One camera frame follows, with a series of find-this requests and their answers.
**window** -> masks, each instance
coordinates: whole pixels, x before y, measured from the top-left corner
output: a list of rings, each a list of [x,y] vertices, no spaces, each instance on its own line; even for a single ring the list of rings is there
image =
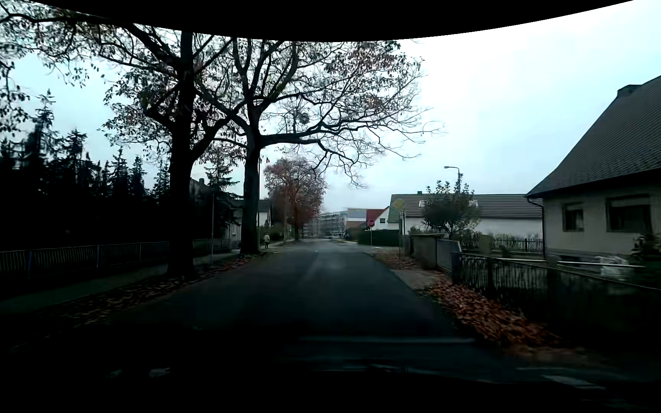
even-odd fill
[[[583,231],[582,203],[568,203],[563,206],[563,231]]]
[[[644,234],[651,232],[651,215],[647,195],[612,198],[606,201],[609,231]]]

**red roof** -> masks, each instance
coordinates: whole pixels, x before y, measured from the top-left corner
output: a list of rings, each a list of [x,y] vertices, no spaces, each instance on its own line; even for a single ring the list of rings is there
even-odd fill
[[[376,221],[376,219],[379,218],[379,215],[381,215],[384,211],[386,211],[386,208],[383,210],[366,210],[366,221]]]

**street lamp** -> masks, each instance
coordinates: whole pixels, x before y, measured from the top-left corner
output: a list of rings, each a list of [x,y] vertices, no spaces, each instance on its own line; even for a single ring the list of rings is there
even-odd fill
[[[456,179],[456,181],[455,181],[455,182],[456,182],[456,185],[457,185],[457,183],[458,183],[458,180],[460,180],[460,179],[461,179],[461,170],[460,170],[460,169],[458,169],[458,167],[457,167],[457,166],[444,166],[444,168],[445,168],[445,169],[448,169],[449,167],[454,167],[454,168],[456,169],[456,171],[458,171],[458,176],[457,176],[457,179]]]

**chimney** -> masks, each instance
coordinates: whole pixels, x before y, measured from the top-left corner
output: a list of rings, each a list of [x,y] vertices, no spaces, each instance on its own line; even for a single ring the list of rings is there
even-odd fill
[[[635,90],[637,90],[641,85],[626,85],[623,88],[619,89],[618,92],[616,92],[616,98],[626,98],[627,96],[631,95]]]

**road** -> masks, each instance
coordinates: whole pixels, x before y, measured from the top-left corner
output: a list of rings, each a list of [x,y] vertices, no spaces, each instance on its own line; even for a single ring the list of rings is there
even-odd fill
[[[275,254],[242,268],[117,313],[107,325],[77,328],[33,351],[25,362],[36,368],[15,370],[96,379],[123,371],[146,377],[166,367],[246,376],[373,364],[508,383],[627,379],[613,372],[541,371],[501,356],[363,254],[370,249],[325,239],[272,249]]]

